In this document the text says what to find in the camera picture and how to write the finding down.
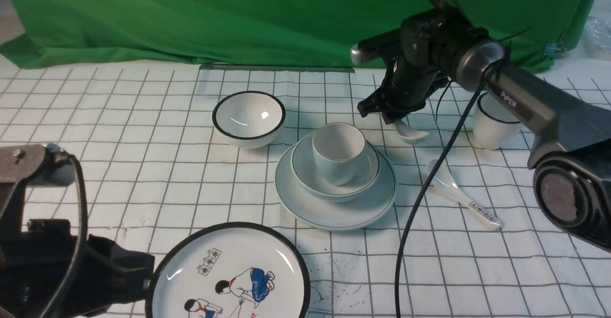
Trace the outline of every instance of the white bowl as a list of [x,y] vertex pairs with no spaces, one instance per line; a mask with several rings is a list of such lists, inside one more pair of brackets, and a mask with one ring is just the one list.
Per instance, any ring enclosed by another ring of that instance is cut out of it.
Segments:
[[286,118],[281,101],[260,91],[243,91],[223,98],[212,111],[212,124],[227,144],[261,148],[280,133]]

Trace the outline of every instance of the black rim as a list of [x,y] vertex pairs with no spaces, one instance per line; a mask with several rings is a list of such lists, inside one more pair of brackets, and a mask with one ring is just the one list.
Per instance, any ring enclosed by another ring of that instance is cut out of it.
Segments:
[[[238,137],[236,135],[232,135],[231,133],[227,133],[226,131],[224,131],[218,124],[218,122],[216,122],[216,111],[219,110],[219,107],[227,100],[229,100],[229,98],[232,98],[233,96],[237,96],[237,95],[244,95],[244,94],[262,94],[265,96],[269,96],[271,98],[274,99],[274,101],[276,101],[278,103],[278,105],[280,105],[280,109],[282,109],[282,117],[280,119],[279,124],[272,129],[271,131],[269,131],[268,133],[262,134],[262,135],[257,135],[255,137]],[[253,139],[258,139],[258,138],[262,138],[265,136],[270,135],[271,133],[274,133],[275,131],[277,131],[279,128],[281,128],[282,124],[284,124],[284,119],[286,118],[286,109],[284,109],[284,105],[282,104],[282,102],[276,98],[275,96],[268,94],[267,92],[262,92],[262,91],[241,91],[241,92],[236,92],[235,94],[231,94],[229,96],[227,96],[226,98],[223,98],[219,103],[217,103],[217,105],[214,107],[214,110],[212,110],[212,124],[214,125],[214,128],[217,129],[217,131],[221,132],[223,135],[226,135],[227,137],[233,138],[233,139],[238,139],[238,140],[253,140]]]
[[163,272],[164,268],[166,268],[166,265],[168,265],[168,262],[172,258],[174,258],[174,256],[177,253],[179,253],[179,251],[183,250],[185,246],[187,246],[190,242],[193,242],[197,238],[203,235],[207,235],[208,233],[213,233],[214,231],[223,230],[223,229],[235,229],[235,228],[253,229],[253,230],[257,230],[257,231],[261,231],[263,233],[269,234],[272,237],[276,238],[277,240],[280,240],[284,245],[286,245],[286,247],[289,250],[291,250],[295,258],[297,259],[297,263],[299,263],[299,268],[301,270],[301,276],[304,279],[304,302],[301,305],[301,312],[299,313],[299,318],[305,318],[308,306],[310,305],[310,275],[308,274],[306,262],[304,261],[303,257],[301,257],[301,254],[299,253],[297,248],[290,242],[290,240],[286,239],[286,237],[284,237],[283,235],[277,233],[277,231],[274,231],[270,229],[269,227],[266,227],[263,225],[253,224],[253,223],[242,223],[242,222],[223,223],[223,224],[206,227],[205,229],[202,229],[196,233],[193,233],[189,237],[185,238],[182,242],[180,242],[177,246],[175,246],[172,249],[172,251],[170,251],[170,253],[168,253],[168,255],[166,255],[166,257],[162,259],[161,263],[157,267],[157,270],[155,270],[155,274],[153,275],[153,279],[151,280],[150,285],[148,286],[148,294],[147,294],[146,302],[144,305],[144,311],[146,314],[146,318],[153,318],[153,294],[155,293],[155,287],[157,286],[157,280],[159,279],[161,272]]
[[484,109],[482,109],[482,98],[484,98],[484,96],[486,96],[488,93],[485,92],[482,94],[482,96],[480,96],[480,98],[477,99],[477,108],[484,113],[485,116],[491,118],[492,120],[495,120],[496,122],[500,122],[501,124],[506,124],[506,125],[517,125],[520,122],[519,121],[503,121],[503,120],[498,120],[498,118],[492,117],[490,116],[490,114],[486,113],[486,111]]

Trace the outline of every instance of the white cup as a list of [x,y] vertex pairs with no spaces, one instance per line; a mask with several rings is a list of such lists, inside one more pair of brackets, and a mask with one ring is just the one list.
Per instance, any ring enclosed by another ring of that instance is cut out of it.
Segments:
[[519,120],[491,94],[486,92],[478,98],[473,135],[479,146],[496,150],[511,140],[521,127]]
[[365,136],[358,128],[336,122],[322,126],[314,134],[314,163],[332,185],[344,185],[358,171],[364,155]]

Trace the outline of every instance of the small plate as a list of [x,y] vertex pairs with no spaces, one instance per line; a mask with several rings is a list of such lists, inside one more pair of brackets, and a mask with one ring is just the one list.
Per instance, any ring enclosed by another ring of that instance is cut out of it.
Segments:
[[379,174],[362,196],[346,202],[317,198],[301,187],[291,169],[292,146],[280,159],[275,171],[275,187],[280,202],[295,218],[326,231],[349,231],[365,227],[381,218],[395,202],[397,175],[390,160],[378,152]]
[[317,198],[328,201],[348,201],[357,198],[369,188],[379,172],[378,152],[366,142],[360,169],[345,185],[332,185],[326,181],[314,164],[312,138],[314,134],[301,139],[291,156],[292,170],[299,184]]

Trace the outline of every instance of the green cloth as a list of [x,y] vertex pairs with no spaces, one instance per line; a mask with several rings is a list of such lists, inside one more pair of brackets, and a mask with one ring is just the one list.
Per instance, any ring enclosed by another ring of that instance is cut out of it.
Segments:
[[[134,59],[353,66],[353,44],[431,8],[427,0],[12,1],[27,34],[0,53],[21,68]],[[542,57],[546,44],[561,37],[576,46],[594,0],[458,1],[493,37],[532,26],[513,40],[513,61],[534,72],[553,64]]]

